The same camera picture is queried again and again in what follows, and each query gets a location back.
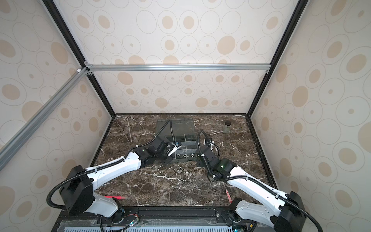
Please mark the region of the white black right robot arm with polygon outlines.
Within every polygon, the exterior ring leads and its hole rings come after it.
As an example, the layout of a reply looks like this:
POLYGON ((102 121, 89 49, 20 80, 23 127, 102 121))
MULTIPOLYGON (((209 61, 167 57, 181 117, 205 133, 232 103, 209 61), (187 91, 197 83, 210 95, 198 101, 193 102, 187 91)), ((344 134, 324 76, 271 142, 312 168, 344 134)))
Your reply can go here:
POLYGON ((247 193, 259 203, 234 200, 231 212, 237 219, 247 219, 272 227, 276 232, 301 232, 310 220, 319 232, 319 222, 305 210, 301 197, 291 191, 285 193, 248 174, 229 159, 220 159, 211 146, 213 141, 204 131, 197 134, 197 147, 203 167, 210 181, 225 182, 247 193))

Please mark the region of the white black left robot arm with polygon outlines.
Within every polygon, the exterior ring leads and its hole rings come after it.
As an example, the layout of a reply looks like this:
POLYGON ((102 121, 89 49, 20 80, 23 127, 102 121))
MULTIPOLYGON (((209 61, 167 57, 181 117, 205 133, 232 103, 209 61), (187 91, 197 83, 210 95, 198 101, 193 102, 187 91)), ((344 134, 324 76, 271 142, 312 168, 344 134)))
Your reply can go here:
POLYGON ((166 121, 151 141, 132 148, 127 155, 113 161, 89 168, 75 166, 63 182, 50 190, 46 203, 51 208, 66 211, 70 216, 93 213, 111 218, 118 214, 121 208, 118 200, 101 196, 96 190, 126 173, 157 161, 168 161, 182 146, 176 141, 172 127, 172 120, 166 121), (161 135, 166 127, 171 129, 171 140, 161 135))

